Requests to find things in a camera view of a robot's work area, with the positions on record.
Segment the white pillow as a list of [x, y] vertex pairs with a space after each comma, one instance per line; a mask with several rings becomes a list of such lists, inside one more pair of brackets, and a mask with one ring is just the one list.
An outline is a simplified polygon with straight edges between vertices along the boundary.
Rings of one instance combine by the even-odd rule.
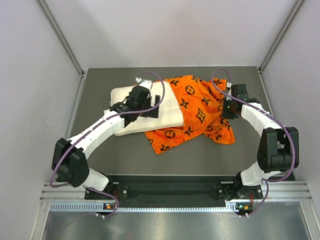
[[[134, 86], [118, 87], [111, 90], [110, 107], [115, 107], [117, 112], [124, 112], [124, 103], [129, 92]], [[155, 95], [160, 95], [160, 105], [154, 109]], [[125, 127], [115, 133], [116, 136], [123, 136], [134, 133], [141, 133], [159, 130], [170, 127], [182, 127], [184, 118], [179, 107], [178, 100], [173, 93], [170, 84], [167, 82], [153, 82], [150, 90], [151, 109], [159, 110], [158, 118], [141, 117], [142, 113], [124, 114]]]

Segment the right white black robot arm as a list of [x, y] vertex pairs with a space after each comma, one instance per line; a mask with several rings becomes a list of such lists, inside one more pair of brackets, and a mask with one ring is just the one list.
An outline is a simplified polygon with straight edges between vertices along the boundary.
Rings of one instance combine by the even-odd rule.
[[233, 183], [218, 185], [224, 200], [261, 199], [261, 183], [282, 172], [290, 172], [299, 165], [299, 132], [295, 127], [279, 123], [255, 98], [250, 98], [245, 84], [227, 83], [228, 93], [223, 99], [222, 117], [226, 120], [242, 118], [260, 136], [256, 161], [233, 178]]

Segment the orange patterned pillowcase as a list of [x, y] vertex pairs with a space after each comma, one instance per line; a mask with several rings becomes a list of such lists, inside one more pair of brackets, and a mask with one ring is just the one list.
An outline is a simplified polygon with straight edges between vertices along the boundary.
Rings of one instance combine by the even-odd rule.
[[178, 109], [182, 112], [183, 126], [144, 133], [157, 155], [200, 135], [217, 144], [231, 145], [236, 142], [230, 123], [222, 117], [224, 95], [217, 90], [226, 91], [227, 80], [214, 78], [211, 82], [184, 75], [164, 81], [173, 90]]

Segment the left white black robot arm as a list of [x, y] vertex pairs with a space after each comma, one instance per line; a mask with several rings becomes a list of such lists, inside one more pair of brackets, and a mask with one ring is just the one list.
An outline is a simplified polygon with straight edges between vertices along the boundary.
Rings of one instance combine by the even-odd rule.
[[144, 80], [132, 88], [121, 102], [115, 103], [93, 125], [69, 139], [60, 138], [54, 147], [52, 175], [60, 177], [63, 185], [84, 187], [109, 198], [113, 185], [104, 174], [88, 166], [90, 155], [110, 136], [124, 129], [144, 113], [158, 110], [162, 97], [156, 96], [152, 106], [152, 81]]

